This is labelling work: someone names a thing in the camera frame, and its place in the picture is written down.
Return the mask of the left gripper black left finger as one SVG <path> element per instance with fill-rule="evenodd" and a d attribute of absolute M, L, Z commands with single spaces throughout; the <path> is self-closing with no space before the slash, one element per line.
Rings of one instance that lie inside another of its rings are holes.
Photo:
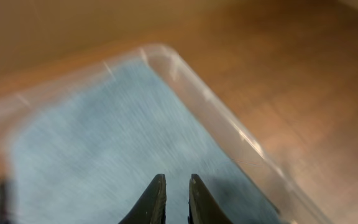
<path fill-rule="evenodd" d="M 119 224 L 166 224 L 166 179 L 157 174 Z"/>

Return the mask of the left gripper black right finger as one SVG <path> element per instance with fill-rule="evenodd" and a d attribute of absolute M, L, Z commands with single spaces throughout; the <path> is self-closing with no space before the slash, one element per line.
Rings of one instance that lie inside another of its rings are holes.
<path fill-rule="evenodd" d="M 232 224 L 197 174 L 189 183 L 189 224 Z"/>

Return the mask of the blue cloth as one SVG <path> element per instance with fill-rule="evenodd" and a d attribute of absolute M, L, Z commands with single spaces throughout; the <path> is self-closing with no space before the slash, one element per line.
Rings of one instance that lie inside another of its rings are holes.
<path fill-rule="evenodd" d="M 272 204 L 143 62 L 39 112 L 10 145 L 16 223 L 118 223 L 157 174 L 168 223 L 198 174 L 233 223 L 279 223 Z"/>

